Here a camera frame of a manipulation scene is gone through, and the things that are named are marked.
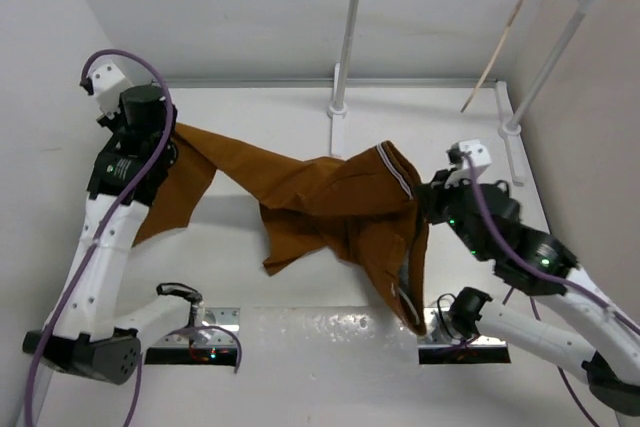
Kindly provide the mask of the brown trousers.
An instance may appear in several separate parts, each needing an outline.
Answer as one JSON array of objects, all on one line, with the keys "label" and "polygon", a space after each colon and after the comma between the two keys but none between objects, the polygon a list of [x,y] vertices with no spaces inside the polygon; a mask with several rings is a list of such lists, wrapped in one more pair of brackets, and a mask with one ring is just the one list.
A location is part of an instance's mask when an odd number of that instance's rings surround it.
[{"label": "brown trousers", "polygon": [[418,195],[422,180],[392,142],[347,160],[303,161],[185,124],[176,127],[172,141],[177,161],[138,229],[136,244],[186,227],[221,172],[259,203],[269,275],[329,248],[361,267],[391,311],[414,334],[425,335],[429,225]]}]

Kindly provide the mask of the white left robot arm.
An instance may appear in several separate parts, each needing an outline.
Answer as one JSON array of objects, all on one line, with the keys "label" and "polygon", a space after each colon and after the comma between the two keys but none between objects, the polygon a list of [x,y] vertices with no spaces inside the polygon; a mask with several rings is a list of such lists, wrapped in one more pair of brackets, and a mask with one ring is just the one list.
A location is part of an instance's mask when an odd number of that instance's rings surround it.
[{"label": "white left robot arm", "polygon": [[49,338],[26,333],[22,350],[55,371],[124,384],[146,350],[174,331],[192,327],[201,294],[178,282],[161,283],[156,298],[127,315],[116,301],[129,253],[157,192],[178,158],[173,142],[177,111],[162,89],[134,86],[99,124],[111,137],[99,152],[88,183],[85,219],[68,279],[76,284]]}]

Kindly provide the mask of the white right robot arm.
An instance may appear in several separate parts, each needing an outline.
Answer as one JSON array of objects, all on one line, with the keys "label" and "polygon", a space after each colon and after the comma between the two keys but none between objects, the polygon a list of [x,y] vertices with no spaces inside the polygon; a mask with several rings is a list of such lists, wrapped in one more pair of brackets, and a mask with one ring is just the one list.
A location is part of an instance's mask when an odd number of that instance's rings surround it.
[{"label": "white right robot arm", "polygon": [[639,329],[598,293],[577,257],[557,238],[521,221],[521,205],[503,180],[480,183],[476,175],[451,183],[441,170],[415,195],[433,224],[446,224],[479,262],[511,289],[555,311],[568,333],[498,304],[465,287],[446,310],[437,310],[431,337],[465,346],[496,337],[570,372],[616,414],[639,415]]}]

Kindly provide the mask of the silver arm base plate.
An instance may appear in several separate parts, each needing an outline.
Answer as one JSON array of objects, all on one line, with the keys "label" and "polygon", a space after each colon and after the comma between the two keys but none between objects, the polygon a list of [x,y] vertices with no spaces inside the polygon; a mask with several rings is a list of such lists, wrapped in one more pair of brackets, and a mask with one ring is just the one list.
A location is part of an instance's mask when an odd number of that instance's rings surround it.
[{"label": "silver arm base plate", "polygon": [[495,337],[479,336],[465,340],[455,333],[448,319],[447,306],[425,310],[427,334],[419,337],[420,365],[484,365],[509,364],[508,344]]}]

